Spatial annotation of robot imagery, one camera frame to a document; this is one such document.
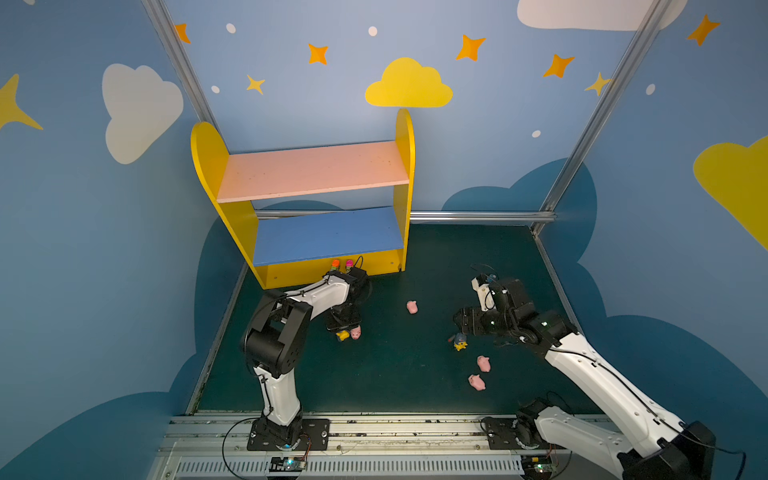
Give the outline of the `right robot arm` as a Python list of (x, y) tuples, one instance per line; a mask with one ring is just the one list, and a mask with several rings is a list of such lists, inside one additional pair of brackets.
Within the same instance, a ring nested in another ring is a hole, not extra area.
[(472, 279), (479, 304), (453, 317), (460, 334), (506, 337), (528, 347), (567, 376), (615, 425), (581, 420), (536, 399), (521, 407), (509, 427), (497, 418), (485, 426), (489, 444), (539, 449), (564, 447), (618, 479), (709, 479), (716, 437), (700, 422), (685, 423), (640, 391), (555, 311), (541, 313), (517, 280), (494, 275)]

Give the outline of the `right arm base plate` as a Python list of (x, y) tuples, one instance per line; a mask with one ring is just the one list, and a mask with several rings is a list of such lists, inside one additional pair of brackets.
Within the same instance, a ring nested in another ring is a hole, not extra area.
[(480, 426), (492, 450), (534, 450), (543, 442), (535, 426), (525, 419), (484, 417)]

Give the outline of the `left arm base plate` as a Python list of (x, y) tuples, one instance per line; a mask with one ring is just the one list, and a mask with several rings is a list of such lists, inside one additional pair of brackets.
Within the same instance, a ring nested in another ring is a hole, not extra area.
[(287, 426), (266, 417), (253, 422), (246, 448), (248, 451), (325, 451), (328, 447), (330, 421), (297, 417)]

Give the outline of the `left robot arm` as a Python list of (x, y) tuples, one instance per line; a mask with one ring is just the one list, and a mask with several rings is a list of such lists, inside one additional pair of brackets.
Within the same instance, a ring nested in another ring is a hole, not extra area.
[(369, 285), (365, 270), (331, 270), (313, 284), (293, 291), (266, 291), (246, 327), (242, 350), (258, 379), (264, 400), (259, 418), (279, 444), (300, 434), (302, 407), (294, 370), (303, 354), (311, 321), (326, 317), (326, 329), (344, 341), (361, 324), (360, 296)]

